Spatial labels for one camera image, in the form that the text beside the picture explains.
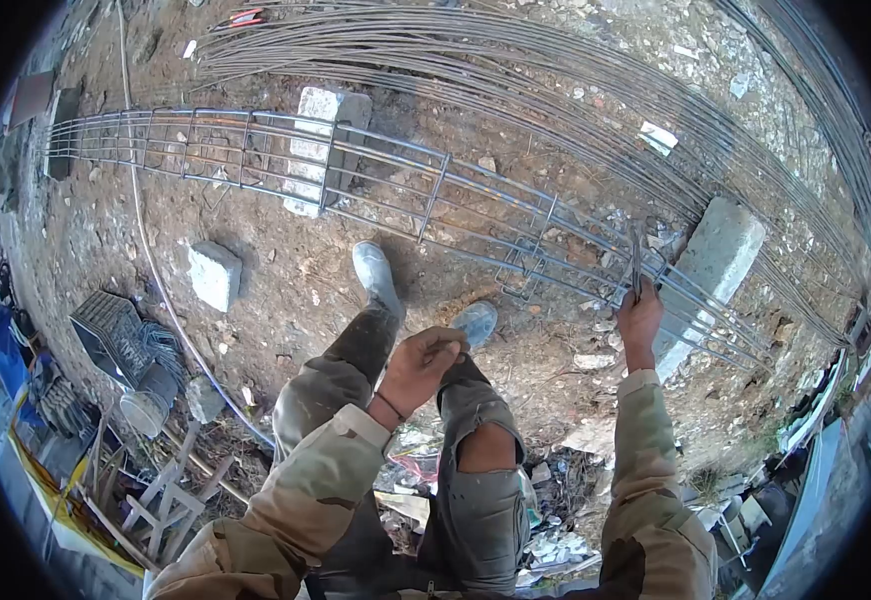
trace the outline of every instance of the left hand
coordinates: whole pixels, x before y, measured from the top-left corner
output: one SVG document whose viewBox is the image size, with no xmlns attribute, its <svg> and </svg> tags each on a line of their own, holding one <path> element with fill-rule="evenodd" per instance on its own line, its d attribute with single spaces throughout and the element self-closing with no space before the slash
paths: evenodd
<svg viewBox="0 0 871 600">
<path fill-rule="evenodd" d="M 442 376 L 468 350 L 460 329 L 429 327 L 416 333 L 395 348 L 379 394 L 407 419 L 439 390 Z"/>
</svg>

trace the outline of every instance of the metal frame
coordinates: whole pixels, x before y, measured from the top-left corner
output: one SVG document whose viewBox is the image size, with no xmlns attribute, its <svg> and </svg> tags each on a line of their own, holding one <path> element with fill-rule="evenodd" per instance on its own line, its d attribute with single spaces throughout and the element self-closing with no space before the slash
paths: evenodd
<svg viewBox="0 0 871 600">
<path fill-rule="evenodd" d="M 266 119 L 266 123 L 260 122 L 262 118 Z M 295 128 L 295 123 L 300 121 L 323 126 L 329 133 Z M 138 137 L 133 132 L 133 128 L 140 125 L 146 126 L 144 137 Z M 121 133 L 122 128 L 125 128 L 125 135 Z M 162 137 L 155 135 L 160 131 Z M 187 133 L 184 144 L 171 138 L 174 131 Z M 80 137 L 73 139 L 74 132 L 79 132 Z M 340 134 L 345 134 L 346 139 L 342 139 Z M 351 143 L 347 141 L 351 134 L 386 142 L 395 150 L 386 152 Z M 581 213 L 559 201 L 558 196 L 550 196 L 519 181 L 458 160 L 449 152 L 343 123 L 261 110 L 160 108 L 79 117 L 56 124 L 46 130 L 45 135 L 50 141 L 65 142 L 58 148 L 45 150 L 50 157 L 129 165 L 132 164 L 131 155 L 140 150 L 138 144 L 141 144 L 138 166 L 145 171 L 182 180 L 221 183 L 294 200 L 318 208 L 320 214 L 329 212 L 416 244 L 497 266 L 496 282 L 500 283 L 502 292 L 520 302 L 528 302 L 537 292 L 540 282 L 558 285 L 610 306 L 618 306 L 621 295 L 629 288 L 632 267 L 626 268 L 626 265 L 632 265 L 630 250 L 633 244 L 625 232 Z M 250 138 L 259 136 L 266 138 L 261 144 L 265 150 L 249 147 Z M 289 153 L 277 153 L 275 142 L 279 139 L 325 145 L 326 159 L 315 161 Z M 129 160 L 122 158 L 122 150 L 130 151 Z M 223 150 L 225 159 L 214 157 L 213 150 Z M 363 170 L 372 162 L 387 164 L 404 169 L 410 175 L 422 176 L 416 179 L 424 180 L 424 184 L 399 184 L 371 174 L 349 171 L 342 166 L 335 167 L 329 159 L 334 150 L 359 156 Z M 236 159 L 231 153 L 237 153 Z M 173 166 L 171 170 L 166 168 L 166 158 L 175 158 L 181 166 L 178 169 Z M 290 162 L 325 169 L 322 181 L 289 174 Z M 214 167 L 237 172 L 238 181 L 207 176 L 206 169 Z M 327 182 L 331 172 L 348 173 L 374 184 L 390 186 L 400 192 L 399 196 L 410 199 L 403 201 L 400 198 L 398 203 L 390 203 L 352 194 Z M 259 181 L 255 184 L 244 183 L 244 174 L 253 174 Z M 321 193 L 318 200 L 302 198 L 287 191 L 291 182 L 319 186 Z M 328 193 L 345 201 L 328 205 Z M 444 209 L 439 211 L 438 216 L 436 206 Z M 412 226 L 406 230 L 385 224 L 378 217 L 379 210 L 407 216 Z M 537 228 L 539 219 L 542 224 Z M 529 222 L 528 227 L 525 227 L 526 221 Z M 416 222 L 418 231 L 414 230 Z M 594 233 L 592 226 L 596 226 L 600 234 Z M 553 227 L 558 228 L 560 235 L 566 238 L 578 238 L 580 243 L 574 246 L 576 249 L 584 248 L 582 254 L 573 251 L 572 244 L 561 245 L 555 240 L 547 240 L 545 234 Z M 612 254 L 618 258 L 614 262 L 621 266 L 616 269 L 603 268 L 596 259 L 596 253 Z M 653 283 L 669 285 L 677 294 L 689 299 L 701 313 L 669 313 L 684 322 L 688 329 L 700 334 L 702 339 L 698 342 L 685 339 L 668 329 L 663 329 L 665 333 L 743 369 L 767 368 L 767 341 L 729 307 L 711 294 L 706 294 L 675 267 L 667 265 L 657 253 L 644 256 L 641 270 L 651 277 Z M 510 282 L 513 274 L 525 278 L 521 288 Z M 728 330 L 730 334 L 720 335 L 717 330 Z"/>
</svg>

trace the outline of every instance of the camouflage jacket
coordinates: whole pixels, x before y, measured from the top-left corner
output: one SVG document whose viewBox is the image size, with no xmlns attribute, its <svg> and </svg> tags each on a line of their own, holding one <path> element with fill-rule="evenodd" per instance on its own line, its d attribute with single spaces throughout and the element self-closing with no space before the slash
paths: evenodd
<svg viewBox="0 0 871 600">
<path fill-rule="evenodd" d="M 364 411 L 345 406 L 274 468 L 242 518 L 220 518 L 203 527 L 146 597 L 295 598 L 307 570 L 318 567 L 346 533 L 383 464 L 389 438 Z M 682 506 L 672 422 L 655 371 L 637 370 L 621 382 L 615 444 L 599 586 L 573 597 L 711 598 L 715 542 Z M 394 594 L 400 596 L 422 599 L 427 593 Z"/>
</svg>

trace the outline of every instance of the knee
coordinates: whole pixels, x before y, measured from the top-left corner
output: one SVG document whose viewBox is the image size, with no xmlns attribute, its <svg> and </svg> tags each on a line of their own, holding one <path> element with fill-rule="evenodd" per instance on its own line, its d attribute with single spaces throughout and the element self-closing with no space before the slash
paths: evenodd
<svg viewBox="0 0 871 600">
<path fill-rule="evenodd" d="M 484 422 L 458 443 L 456 461 L 464 474 L 487 474 L 518 467 L 518 441 L 508 429 Z"/>
</svg>

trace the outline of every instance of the wire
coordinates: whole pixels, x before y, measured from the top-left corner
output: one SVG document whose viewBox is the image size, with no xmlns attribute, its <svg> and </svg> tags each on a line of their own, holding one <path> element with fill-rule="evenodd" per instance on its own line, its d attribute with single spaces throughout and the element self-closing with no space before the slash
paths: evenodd
<svg viewBox="0 0 871 600">
<path fill-rule="evenodd" d="M 116 2 L 116 6 L 118 7 L 118 42 L 119 48 L 121 49 L 121 58 L 122 58 L 122 92 L 125 95 L 125 109 L 130 111 L 132 109 L 132 102 L 130 100 L 130 78 L 129 78 L 129 70 L 126 67 L 126 26 L 125 21 L 126 18 L 123 15 L 123 3 L 122 0 L 118 0 Z M 176 307 L 173 306 L 173 301 L 169 298 L 169 293 L 166 291 L 166 284 L 162 280 L 162 275 L 159 273 L 159 270 L 155 266 L 155 259 L 153 258 L 153 249 L 149 246 L 149 235 L 146 233 L 146 221 L 143 218 L 143 210 L 142 210 L 142 196 L 139 193 L 139 175 L 136 174 L 136 170 L 139 168 L 139 163 L 136 160 L 136 152 L 133 149 L 130 152 L 131 157 L 131 166 L 129 168 L 129 172 L 132 174 L 132 194 L 135 197 L 135 207 L 136 207 L 136 219 L 139 222 L 139 234 L 141 235 L 141 247 L 145 252 L 145 259 L 148 261 L 149 269 L 152 270 L 152 277 L 155 280 L 156 286 L 159 288 L 159 294 L 162 295 L 162 302 L 165 303 L 165 310 L 168 311 L 168 316 L 172 319 L 172 324 L 175 325 L 175 329 L 179 332 L 179 335 L 182 337 L 182 341 L 186 343 L 186 348 L 189 349 L 189 352 L 192 353 L 192 356 L 195 357 L 195 362 L 202 368 L 202 373 L 205 374 L 209 381 L 212 382 L 213 387 L 217 390 L 222 397 L 225 399 L 225 403 L 229 405 L 229 408 L 232 409 L 232 412 L 236 414 L 242 424 L 249 428 L 252 433 L 257 435 L 261 440 L 263 440 L 269 446 L 276 448 L 275 441 L 270 439 L 268 436 L 263 435 L 259 429 L 252 424 L 252 421 L 243 414 L 243 411 L 240 410 L 239 405 L 237 405 L 231 396 L 229 396 L 226 389 L 222 384 L 219 383 L 219 380 L 212 373 L 212 369 L 206 364 L 205 359 L 202 358 L 202 354 L 200 354 L 199 350 L 196 348 L 196 345 L 189 338 L 189 335 L 186 334 L 185 328 L 182 326 L 182 323 L 179 321 L 179 317 L 176 314 Z"/>
</svg>

